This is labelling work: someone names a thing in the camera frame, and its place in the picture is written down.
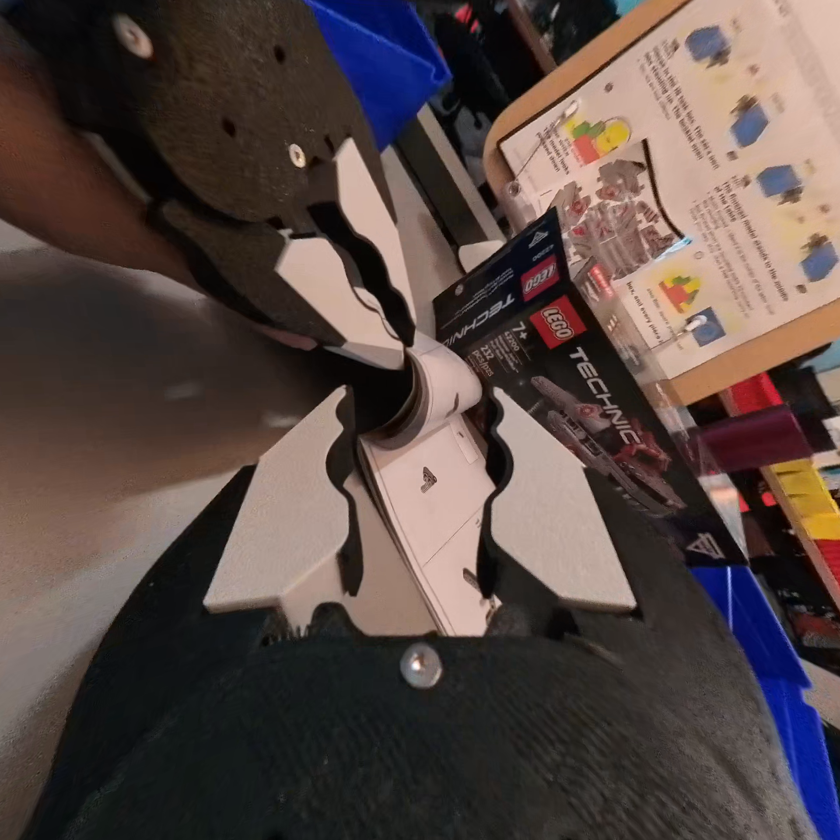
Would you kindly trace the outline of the black desk rail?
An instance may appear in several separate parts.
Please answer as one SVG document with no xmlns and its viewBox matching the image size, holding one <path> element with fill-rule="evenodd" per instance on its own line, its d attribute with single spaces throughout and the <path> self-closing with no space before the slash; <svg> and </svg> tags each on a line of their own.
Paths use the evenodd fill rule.
<svg viewBox="0 0 840 840">
<path fill-rule="evenodd" d="M 506 242 L 505 228 L 429 103 L 406 124 L 392 148 L 455 255 L 464 246 Z"/>
</svg>

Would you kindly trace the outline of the yellow plastic bin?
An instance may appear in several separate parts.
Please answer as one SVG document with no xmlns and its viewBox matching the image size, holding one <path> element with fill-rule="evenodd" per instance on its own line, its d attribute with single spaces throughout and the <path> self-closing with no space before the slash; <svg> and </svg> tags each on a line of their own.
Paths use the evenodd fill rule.
<svg viewBox="0 0 840 840">
<path fill-rule="evenodd" d="M 838 505 L 811 460 L 773 465 L 770 471 L 776 485 L 774 495 L 794 513 L 808 537 L 815 543 L 838 542 Z"/>
</svg>

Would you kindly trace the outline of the grey desk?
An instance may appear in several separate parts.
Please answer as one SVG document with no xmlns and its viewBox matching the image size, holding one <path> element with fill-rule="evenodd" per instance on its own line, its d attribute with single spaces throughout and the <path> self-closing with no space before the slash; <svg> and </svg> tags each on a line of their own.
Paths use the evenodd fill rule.
<svg viewBox="0 0 840 840">
<path fill-rule="evenodd" d="M 52 753 L 141 576 L 237 468 L 345 382 L 373 424 L 410 389 L 2 220 L 2 765 Z"/>
</svg>

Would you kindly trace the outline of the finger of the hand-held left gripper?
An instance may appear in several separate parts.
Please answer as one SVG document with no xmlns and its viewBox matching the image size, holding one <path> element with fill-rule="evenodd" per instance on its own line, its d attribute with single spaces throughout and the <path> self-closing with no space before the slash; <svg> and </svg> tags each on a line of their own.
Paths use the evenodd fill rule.
<svg viewBox="0 0 840 840">
<path fill-rule="evenodd" d="M 396 215 L 377 153 L 367 159 L 352 136 L 330 162 L 309 170 L 308 213 L 335 250 L 355 300 L 350 344 L 413 347 L 417 315 Z"/>
<path fill-rule="evenodd" d="M 339 337 L 322 341 L 345 358 L 388 371 L 405 368 L 405 349 L 382 305 L 355 286 L 340 252 L 320 236 L 287 238 L 276 271 Z"/>
</svg>

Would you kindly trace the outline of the cardboard instruction board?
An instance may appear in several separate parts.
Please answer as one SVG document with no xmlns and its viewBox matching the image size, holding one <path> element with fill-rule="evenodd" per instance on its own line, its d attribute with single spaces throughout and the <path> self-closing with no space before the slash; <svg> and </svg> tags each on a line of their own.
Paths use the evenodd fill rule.
<svg viewBox="0 0 840 840">
<path fill-rule="evenodd" d="M 684 404 L 838 338 L 838 15 L 645 2 L 491 125 L 492 191 L 555 209 Z"/>
</svg>

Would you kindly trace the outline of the person's left hand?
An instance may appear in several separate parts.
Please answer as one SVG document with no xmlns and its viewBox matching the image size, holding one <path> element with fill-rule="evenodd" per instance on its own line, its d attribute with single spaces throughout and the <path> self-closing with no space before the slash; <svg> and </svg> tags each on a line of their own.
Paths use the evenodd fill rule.
<svg viewBox="0 0 840 840">
<path fill-rule="evenodd" d="M 68 254 L 199 286 L 145 206 L 64 120 L 37 55 L 2 23 L 1 216 Z"/>
</svg>

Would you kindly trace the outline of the black toy set box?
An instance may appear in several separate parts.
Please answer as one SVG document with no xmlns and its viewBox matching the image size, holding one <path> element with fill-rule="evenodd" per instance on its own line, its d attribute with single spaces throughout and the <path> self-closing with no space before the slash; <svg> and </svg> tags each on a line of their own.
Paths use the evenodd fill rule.
<svg viewBox="0 0 840 840">
<path fill-rule="evenodd" d="M 438 342 L 656 522 L 689 565 L 748 562 L 574 284 L 554 208 L 440 294 L 434 317 Z"/>
</svg>

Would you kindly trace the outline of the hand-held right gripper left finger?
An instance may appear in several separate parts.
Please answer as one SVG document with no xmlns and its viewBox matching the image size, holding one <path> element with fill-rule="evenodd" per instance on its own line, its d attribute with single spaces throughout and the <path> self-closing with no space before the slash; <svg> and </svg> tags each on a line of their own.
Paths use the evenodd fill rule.
<svg viewBox="0 0 840 840">
<path fill-rule="evenodd" d="M 355 501 L 354 395 L 342 385 L 259 460 L 203 599 L 215 614 L 267 609 L 294 634 L 364 573 Z"/>
</svg>

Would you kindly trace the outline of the dark red plastic bin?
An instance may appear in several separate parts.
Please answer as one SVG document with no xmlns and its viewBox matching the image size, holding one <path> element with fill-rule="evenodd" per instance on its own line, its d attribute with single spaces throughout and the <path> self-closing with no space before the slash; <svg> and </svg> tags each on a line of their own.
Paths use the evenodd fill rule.
<svg viewBox="0 0 840 840">
<path fill-rule="evenodd" d="M 689 431 L 689 441 L 716 471 L 731 474 L 810 459 L 815 450 L 786 405 L 730 416 Z"/>
</svg>

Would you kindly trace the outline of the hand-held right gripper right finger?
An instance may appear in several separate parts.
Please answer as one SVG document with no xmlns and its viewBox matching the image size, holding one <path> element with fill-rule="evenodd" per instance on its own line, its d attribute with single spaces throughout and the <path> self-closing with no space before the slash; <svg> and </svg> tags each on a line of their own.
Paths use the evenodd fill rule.
<svg viewBox="0 0 840 840">
<path fill-rule="evenodd" d="M 632 614 L 637 598 L 585 467 L 501 388 L 488 392 L 476 580 L 486 599 L 536 621 L 562 610 Z"/>
</svg>

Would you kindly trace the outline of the blue plastic bin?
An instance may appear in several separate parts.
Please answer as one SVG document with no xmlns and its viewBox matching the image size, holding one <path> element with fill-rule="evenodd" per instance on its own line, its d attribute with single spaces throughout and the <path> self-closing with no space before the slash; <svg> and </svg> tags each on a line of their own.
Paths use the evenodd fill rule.
<svg viewBox="0 0 840 840">
<path fill-rule="evenodd" d="M 760 583 L 745 565 L 697 566 L 690 571 L 749 661 L 815 830 L 820 838 L 838 839 L 838 795 L 823 724 L 805 698 L 812 682 Z"/>
<path fill-rule="evenodd" d="M 437 42 L 403 1 L 308 1 L 379 151 L 452 79 Z"/>
</svg>

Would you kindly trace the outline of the white instruction booklet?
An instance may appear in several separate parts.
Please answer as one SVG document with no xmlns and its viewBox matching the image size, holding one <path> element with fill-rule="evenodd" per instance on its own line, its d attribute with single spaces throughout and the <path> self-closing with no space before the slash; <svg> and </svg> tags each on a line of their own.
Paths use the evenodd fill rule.
<svg viewBox="0 0 840 840">
<path fill-rule="evenodd" d="M 359 437 L 365 482 L 443 635 L 485 634 L 500 602 L 477 580 L 485 502 L 494 490 L 465 414 L 482 399 L 470 366 L 417 332 L 412 390 L 398 414 Z"/>
</svg>

